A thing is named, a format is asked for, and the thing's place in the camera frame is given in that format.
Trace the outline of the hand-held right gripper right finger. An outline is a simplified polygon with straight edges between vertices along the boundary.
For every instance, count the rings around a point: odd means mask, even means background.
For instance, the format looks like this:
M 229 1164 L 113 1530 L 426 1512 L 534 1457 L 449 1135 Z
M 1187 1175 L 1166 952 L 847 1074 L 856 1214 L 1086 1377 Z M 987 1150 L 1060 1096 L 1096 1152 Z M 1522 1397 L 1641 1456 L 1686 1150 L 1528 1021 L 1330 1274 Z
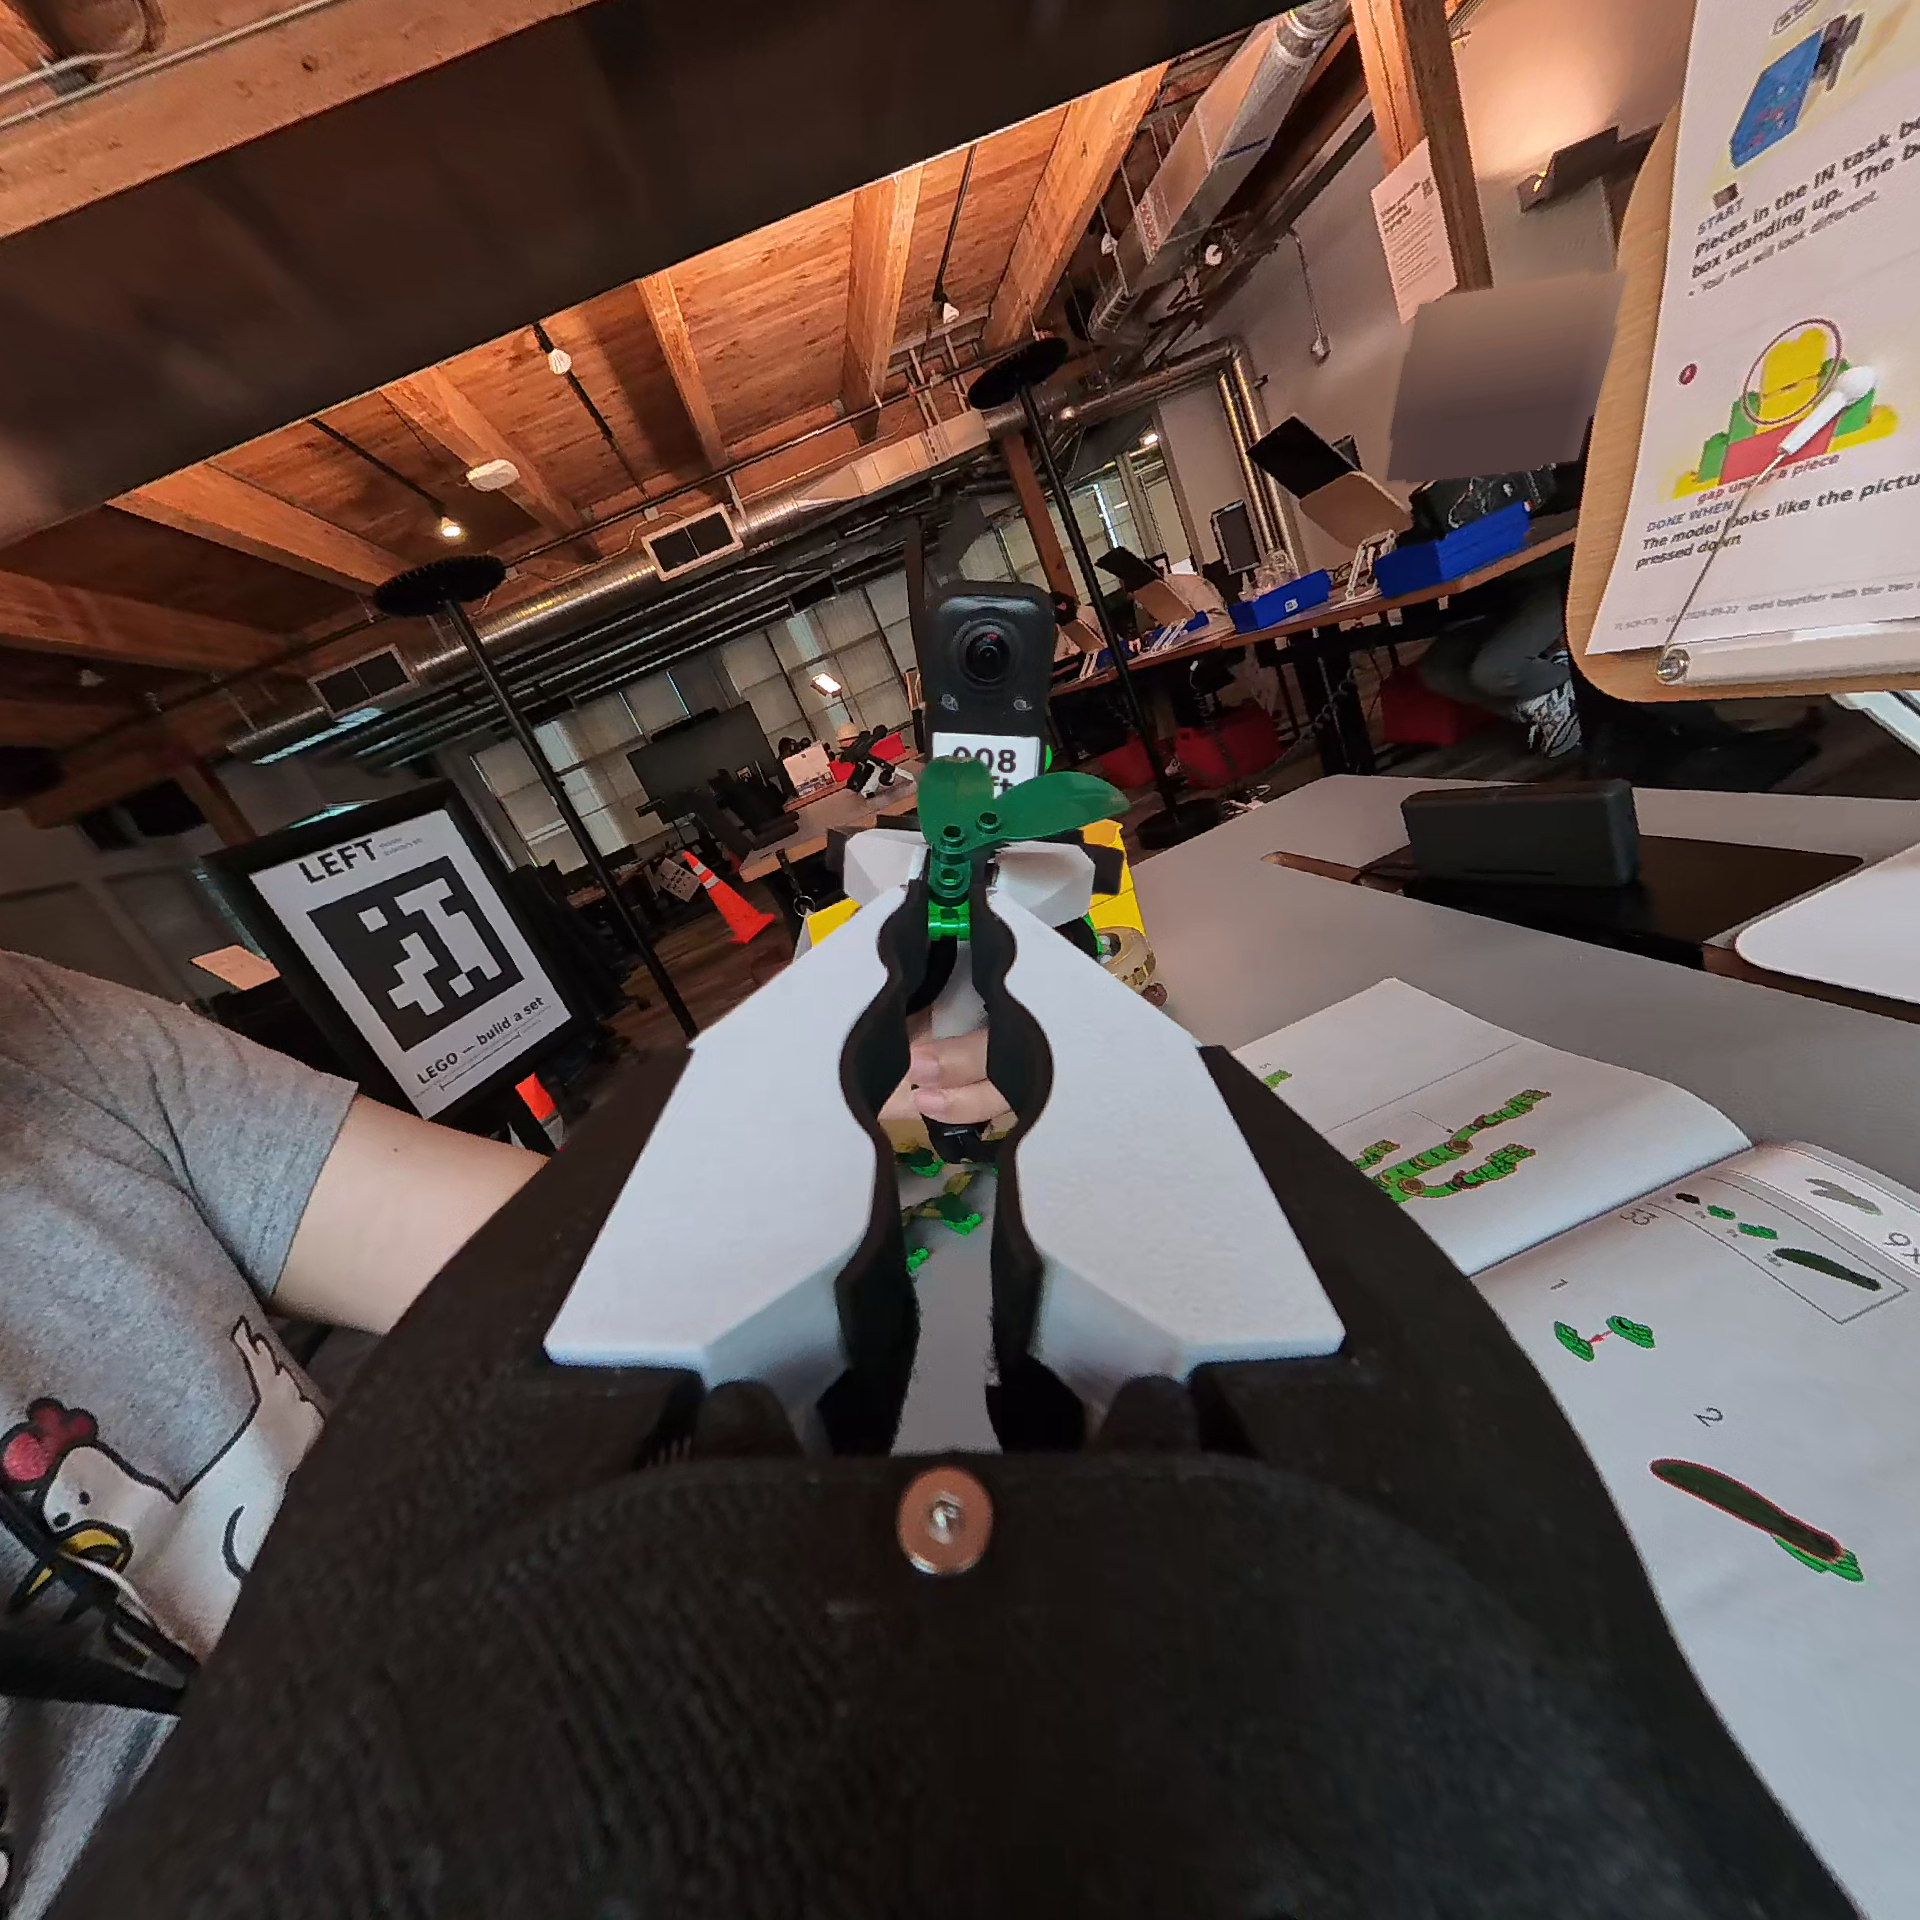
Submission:
M 1141 1377 L 1335 1353 L 1342 1322 L 1208 1054 L 1040 916 L 975 885 L 998 1150 L 983 1400 L 1067 1452 Z

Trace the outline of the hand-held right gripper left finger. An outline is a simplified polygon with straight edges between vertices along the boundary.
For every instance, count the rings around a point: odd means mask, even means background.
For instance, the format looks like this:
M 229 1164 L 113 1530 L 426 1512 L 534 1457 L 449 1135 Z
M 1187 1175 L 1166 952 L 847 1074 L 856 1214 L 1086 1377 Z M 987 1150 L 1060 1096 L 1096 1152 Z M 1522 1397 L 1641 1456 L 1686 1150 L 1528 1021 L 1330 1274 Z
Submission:
M 770 1386 L 835 1452 L 890 1452 L 916 1355 L 896 1152 L 919 885 L 893 885 L 687 1049 L 545 1331 L 562 1365 Z

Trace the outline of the lego instruction booklet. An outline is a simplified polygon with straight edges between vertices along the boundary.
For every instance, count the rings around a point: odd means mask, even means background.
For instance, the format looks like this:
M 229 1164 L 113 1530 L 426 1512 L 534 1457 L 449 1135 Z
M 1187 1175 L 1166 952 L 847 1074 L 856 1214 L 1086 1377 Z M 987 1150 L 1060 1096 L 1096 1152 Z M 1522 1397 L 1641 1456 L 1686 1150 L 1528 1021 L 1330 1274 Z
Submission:
M 1915 1916 L 1915 1193 L 1400 980 L 1235 1058 L 1485 1295 L 1765 1784 Z

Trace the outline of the person's left hand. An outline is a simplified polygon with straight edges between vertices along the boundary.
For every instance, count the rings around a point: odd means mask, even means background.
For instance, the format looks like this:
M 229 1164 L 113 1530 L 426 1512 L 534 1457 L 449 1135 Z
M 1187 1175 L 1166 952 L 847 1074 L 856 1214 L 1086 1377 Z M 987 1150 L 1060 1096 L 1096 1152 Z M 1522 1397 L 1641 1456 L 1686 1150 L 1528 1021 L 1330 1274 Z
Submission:
M 919 1120 L 954 1126 L 997 1123 L 1006 1103 L 988 1078 L 987 1053 L 983 1026 L 950 1036 L 919 1031 L 906 1074 L 882 1107 L 882 1123 L 892 1128 Z

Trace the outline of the yellow plastic bin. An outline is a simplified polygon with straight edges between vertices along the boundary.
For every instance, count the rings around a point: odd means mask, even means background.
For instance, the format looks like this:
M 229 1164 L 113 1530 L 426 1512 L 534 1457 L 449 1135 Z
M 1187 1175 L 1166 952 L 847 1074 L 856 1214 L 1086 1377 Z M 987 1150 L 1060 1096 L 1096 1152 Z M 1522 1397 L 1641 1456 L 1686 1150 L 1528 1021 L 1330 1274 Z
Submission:
M 871 828 L 916 828 L 906 819 L 873 825 Z M 841 833 L 838 828 L 829 830 L 829 874 L 839 881 L 844 890 L 844 844 L 851 833 Z M 1131 923 L 1144 926 L 1140 919 L 1137 896 L 1132 892 L 1132 874 L 1129 871 L 1124 850 L 1119 838 L 1117 822 L 1096 822 L 1089 828 L 1076 828 L 1067 833 L 1065 840 L 1081 840 L 1082 848 L 1090 853 L 1090 925 L 1117 925 Z M 803 920 L 803 931 L 798 935 L 796 952 L 805 952 L 809 946 L 820 943 L 835 930 L 847 923 L 854 916 L 854 902 L 844 890 L 844 899 L 830 905 L 811 911 Z

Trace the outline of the black pole with round disc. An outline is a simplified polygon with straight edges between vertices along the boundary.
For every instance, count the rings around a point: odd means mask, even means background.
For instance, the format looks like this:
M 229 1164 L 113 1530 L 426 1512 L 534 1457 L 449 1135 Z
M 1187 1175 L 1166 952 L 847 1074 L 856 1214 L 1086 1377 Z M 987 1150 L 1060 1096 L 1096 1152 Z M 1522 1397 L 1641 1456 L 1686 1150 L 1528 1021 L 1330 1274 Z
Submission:
M 490 596 L 506 578 L 507 563 L 492 554 L 443 554 L 430 561 L 422 561 L 386 576 L 374 588 L 372 603 L 386 619 L 444 616 L 444 620 L 451 625 L 456 640 L 462 643 L 467 660 L 484 682 L 494 707 L 507 722 L 512 737 L 519 741 L 542 785 L 554 798 L 565 828 L 568 828 L 572 834 L 575 848 L 582 852 L 592 876 L 598 881 L 603 894 L 607 896 L 607 902 L 612 909 L 627 943 L 653 976 L 658 997 L 670 1016 L 682 1027 L 684 1039 L 691 1040 L 698 1035 L 698 1021 L 693 1017 L 693 1010 L 686 1005 L 677 984 L 660 961 L 653 935 L 620 896 L 617 876 L 612 874 L 609 861 L 603 857 L 598 844 L 584 822 L 584 816 L 576 811 L 575 802 L 568 796 L 562 776 L 556 772 L 545 750 L 542 748 L 534 728 L 522 709 L 522 702 L 514 697 L 512 687 L 502 676 L 502 669 L 490 660 L 476 631 L 476 625 L 467 616 L 467 603 Z
M 1160 796 L 1160 805 L 1148 811 L 1137 827 L 1140 845 L 1146 852 L 1159 853 L 1211 830 L 1219 822 L 1219 809 L 1211 803 L 1182 802 L 1176 793 L 1164 754 L 1150 728 L 1146 707 L 1141 705 L 1140 686 L 1129 663 L 1124 638 L 1117 631 L 1117 622 L 1105 608 L 1103 589 L 1094 576 L 1096 567 L 1082 536 L 1082 528 L 1074 515 L 1070 489 L 1044 438 L 1044 423 L 1040 420 L 1035 389 L 1056 371 L 1060 371 L 1065 359 L 1067 343 L 1062 337 L 1052 333 L 1037 333 L 1031 340 L 1023 340 L 1019 346 L 998 352 L 991 363 L 987 363 L 968 388 L 968 402 L 983 416 L 997 406 L 1000 408 L 1002 404 L 1017 402 L 1023 420 L 1023 437 L 1031 440 L 1033 450 L 1039 453 L 1047 486 L 1056 504 L 1062 508 L 1064 528 L 1071 555 L 1081 563 L 1082 572 L 1086 574 L 1086 582 L 1094 589 L 1090 605 L 1096 622 L 1112 657 L 1117 684 L 1121 687 L 1141 752 L 1148 761 L 1152 785 Z

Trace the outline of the dark monitor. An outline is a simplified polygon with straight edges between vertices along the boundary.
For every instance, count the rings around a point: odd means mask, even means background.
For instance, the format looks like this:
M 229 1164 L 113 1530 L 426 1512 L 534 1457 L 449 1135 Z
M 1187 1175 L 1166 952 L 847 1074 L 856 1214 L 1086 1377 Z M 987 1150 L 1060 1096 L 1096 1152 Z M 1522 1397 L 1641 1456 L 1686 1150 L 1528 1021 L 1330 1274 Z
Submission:
M 625 750 L 643 803 L 667 814 L 716 773 L 751 770 L 786 798 L 780 754 L 751 705 L 708 707 Z

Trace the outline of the red plastic bin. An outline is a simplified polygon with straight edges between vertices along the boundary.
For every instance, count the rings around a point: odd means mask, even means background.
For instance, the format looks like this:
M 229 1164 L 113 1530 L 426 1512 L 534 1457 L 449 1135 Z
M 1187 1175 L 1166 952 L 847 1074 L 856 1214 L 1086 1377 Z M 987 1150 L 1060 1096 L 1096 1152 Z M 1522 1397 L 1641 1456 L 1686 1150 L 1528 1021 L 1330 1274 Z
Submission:
M 1260 773 L 1277 761 L 1281 743 L 1274 716 L 1258 702 L 1241 702 L 1179 725 L 1173 748 L 1189 788 L 1219 788 Z
M 1406 665 L 1381 684 L 1379 718 L 1388 746 L 1449 748 L 1490 729 L 1499 716 L 1431 690 L 1416 666 Z

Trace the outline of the black framed marker sign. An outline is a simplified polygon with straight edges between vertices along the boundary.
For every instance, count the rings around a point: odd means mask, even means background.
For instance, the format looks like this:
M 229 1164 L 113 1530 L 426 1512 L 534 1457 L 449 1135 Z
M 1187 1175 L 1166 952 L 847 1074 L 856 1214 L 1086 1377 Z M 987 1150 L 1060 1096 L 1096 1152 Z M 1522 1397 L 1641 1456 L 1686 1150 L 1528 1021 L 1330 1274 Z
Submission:
M 593 1031 L 446 780 L 214 852 L 205 871 L 349 1068 L 422 1118 L 497 1118 Z

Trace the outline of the tilted wooden board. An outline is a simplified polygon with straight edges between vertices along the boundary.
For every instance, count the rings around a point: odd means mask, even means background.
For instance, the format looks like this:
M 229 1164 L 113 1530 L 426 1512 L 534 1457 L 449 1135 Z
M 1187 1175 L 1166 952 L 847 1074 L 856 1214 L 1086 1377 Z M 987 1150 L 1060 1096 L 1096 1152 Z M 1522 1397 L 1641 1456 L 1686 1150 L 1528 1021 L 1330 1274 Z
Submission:
M 1404 502 L 1358 468 L 1300 418 L 1288 418 L 1251 447 L 1253 463 L 1279 485 L 1303 515 L 1345 551 L 1411 525 Z

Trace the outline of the black rectangular box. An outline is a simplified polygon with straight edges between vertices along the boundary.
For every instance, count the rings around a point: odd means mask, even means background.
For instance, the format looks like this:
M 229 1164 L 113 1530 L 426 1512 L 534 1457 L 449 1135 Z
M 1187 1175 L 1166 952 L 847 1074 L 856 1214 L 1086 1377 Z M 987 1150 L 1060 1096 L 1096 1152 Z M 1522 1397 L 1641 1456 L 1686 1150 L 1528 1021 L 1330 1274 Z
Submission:
M 1625 780 L 1424 788 L 1402 802 L 1408 855 L 1427 879 L 1620 890 L 1641 879 Z

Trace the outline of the person in grey shirt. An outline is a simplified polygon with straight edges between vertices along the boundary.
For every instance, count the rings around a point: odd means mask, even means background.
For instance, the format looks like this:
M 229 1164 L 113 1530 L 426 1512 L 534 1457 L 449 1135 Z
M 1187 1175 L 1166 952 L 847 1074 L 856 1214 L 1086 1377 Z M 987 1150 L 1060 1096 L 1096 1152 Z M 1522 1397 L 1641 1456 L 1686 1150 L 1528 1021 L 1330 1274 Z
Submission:
M 165 1740 L 323 1402 L 269 1310 L 349 1083 L 177 1003 L 2 966 L 3 1916 Z

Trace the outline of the white paper notice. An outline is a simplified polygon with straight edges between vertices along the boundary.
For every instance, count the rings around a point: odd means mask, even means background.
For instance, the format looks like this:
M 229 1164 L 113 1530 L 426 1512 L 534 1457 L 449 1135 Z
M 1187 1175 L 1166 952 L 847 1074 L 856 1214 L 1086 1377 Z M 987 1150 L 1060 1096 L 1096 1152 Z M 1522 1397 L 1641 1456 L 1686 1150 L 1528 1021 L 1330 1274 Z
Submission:
M 1369 193 L 1400 322 L 1458 288 L 1429 141 L 1420 141 Z

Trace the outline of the white rounded plate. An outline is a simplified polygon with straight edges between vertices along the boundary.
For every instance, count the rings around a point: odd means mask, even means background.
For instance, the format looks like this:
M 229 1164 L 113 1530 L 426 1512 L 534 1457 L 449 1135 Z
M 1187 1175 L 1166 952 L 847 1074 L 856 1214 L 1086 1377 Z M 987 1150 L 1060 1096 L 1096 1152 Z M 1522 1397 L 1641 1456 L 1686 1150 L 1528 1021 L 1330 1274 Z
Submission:
M 1771 984 L 1918 1020 L 1918 892 L 1909 874 L 1851 874 L 1742 926 L 1734 951 Z

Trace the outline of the wooden board with instruction sheet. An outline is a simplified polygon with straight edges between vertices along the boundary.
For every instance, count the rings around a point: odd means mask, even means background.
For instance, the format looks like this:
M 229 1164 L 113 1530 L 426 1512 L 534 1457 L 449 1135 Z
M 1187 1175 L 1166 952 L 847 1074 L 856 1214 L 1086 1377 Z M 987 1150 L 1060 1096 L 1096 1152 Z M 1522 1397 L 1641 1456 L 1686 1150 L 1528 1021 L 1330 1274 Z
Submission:
M 1918 5 L 1700 3 L 1567 599 L 1642 705 L 1915 686 Z

